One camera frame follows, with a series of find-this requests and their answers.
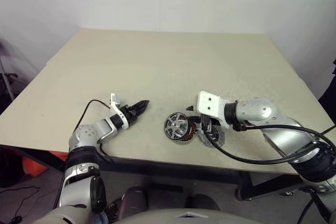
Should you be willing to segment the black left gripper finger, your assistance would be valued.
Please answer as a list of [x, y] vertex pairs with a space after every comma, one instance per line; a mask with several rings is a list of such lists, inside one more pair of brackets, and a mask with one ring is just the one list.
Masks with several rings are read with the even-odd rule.
[[149, 104], [149, 100], [141, 100], [134, 104], [132, 107], [134, 110], [145, 110]]
[[146, 110], [147, 105], [133, 105], [131, 113], [133, 116], [140, 116]]

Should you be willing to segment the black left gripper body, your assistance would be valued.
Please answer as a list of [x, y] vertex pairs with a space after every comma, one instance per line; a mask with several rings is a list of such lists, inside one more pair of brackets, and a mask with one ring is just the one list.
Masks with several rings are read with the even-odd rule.
[[128, 105], [124, 105], [120, 108], [120, 111], [123, 113], [123, 115], [125, 116], [129, 124], [133, 124], [138, 118], [138, 116], [132, 115], [131, 108], [132, 106], [128, 106]]

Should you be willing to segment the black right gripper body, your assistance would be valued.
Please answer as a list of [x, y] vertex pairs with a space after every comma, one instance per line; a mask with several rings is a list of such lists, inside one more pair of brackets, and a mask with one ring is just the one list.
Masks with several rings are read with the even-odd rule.
[[219, 131], [218, 127], [220, 126], [220, 122], [217, 119], [211, 118], [208, 115], [201, 115], [200, 121], [200, 137], [203, 141], [218, 141]]

